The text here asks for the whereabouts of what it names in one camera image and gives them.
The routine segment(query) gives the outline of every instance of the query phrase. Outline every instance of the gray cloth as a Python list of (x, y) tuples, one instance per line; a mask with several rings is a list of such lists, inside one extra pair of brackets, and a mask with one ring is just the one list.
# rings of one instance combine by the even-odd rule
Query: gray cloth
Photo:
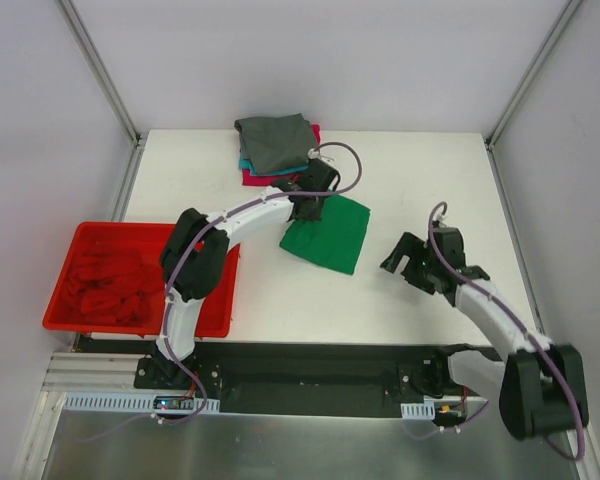
[(288, 117), (251, 117), (235, 121), (240, 148), (257, 175), (306, 165), (316, 137), (302, 114)]

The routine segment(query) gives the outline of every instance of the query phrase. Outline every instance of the red plastic tray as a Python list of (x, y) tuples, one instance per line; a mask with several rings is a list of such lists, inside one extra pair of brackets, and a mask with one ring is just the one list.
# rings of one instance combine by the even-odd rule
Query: red plastic tray
[[(164, 294), (158, 292), (150, 298), (151, 315), (146, 323), (134, 326), (94, 325), (76, 322), (71, 315), (71, 307), (65, 303), (60, 292), (67, 280), (71, 262), (90, 246), (106, 246), (133, 249), (141, 253), (145, 264), (158, 264), (173, 225), (161, 223), (112, 223), (85, 222), (78, 226), (71, 241), (67, 258), (64, 261), (58, 282), (49, 301), (42, 325), (49, 330), (64, 330), (88, 334), (92, 332), (125, 333), (132, 335), (158, 335), (162, 326), (164, 312)], [(236, 270), (240, 257), (240, 247), (233, 248), (227, 255), (224, 273), (218, 287), (207, 297), (202, 305), (197, 337), (226, 337), (231, 325), (233, 292)]]

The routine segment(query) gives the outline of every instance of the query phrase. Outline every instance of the gray floor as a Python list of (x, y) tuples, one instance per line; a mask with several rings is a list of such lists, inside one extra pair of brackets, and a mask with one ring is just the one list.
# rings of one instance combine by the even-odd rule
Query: gray floor
[[(126, 414), (65, 412), (86, 437)], [(206, 415), (177, 426), (141, 419), (91, 443), (57, 434), (45, 479), (569, 479), (575, 468), (539, 441), (511, 439), (495, 409), (460, 434), (414, 441), (430, 424), (401, 420)]]

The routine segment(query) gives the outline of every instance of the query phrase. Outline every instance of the white table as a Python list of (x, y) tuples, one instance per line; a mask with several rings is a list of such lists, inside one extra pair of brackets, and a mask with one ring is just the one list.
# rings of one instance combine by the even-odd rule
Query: white table
[[(426, 236), (427, 217), (449, 202), (469, 265), (482, 266), (523, 320), (533, 319), (489, 160), (478, 134), (323, 132), (348, 143), (364, 173), (347, 196), (371, 209), (355, 275), (317, 267), (283, 251), (286, 226), (242, 245), (233, 321), (227, 340), (353, 344), (486, 344), (480, 331), (439, 296), (379, 268), (404, 231)], [(344, 149), (341, 185), (355, 175)], [(126, 213), (130, 222), (175, 222), (195, 207), (222, 210), (255, 196), (243, 187), (233, 130), (152, 130)]]

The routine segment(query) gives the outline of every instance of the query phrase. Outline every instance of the white wall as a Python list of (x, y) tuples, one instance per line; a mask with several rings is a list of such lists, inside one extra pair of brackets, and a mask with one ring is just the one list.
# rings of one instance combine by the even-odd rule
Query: white wall
[(66, 348), (41, 322), (73, 231), (106, 217), (129, 153), (54, 3), (0, 2), (0, 479)]
[(543, 322), (584, 357), (600, 443), (600, 0), (585, 2), (496, 161)]
[(76, 0), (138, 128), (488, 133), (565, 0)]

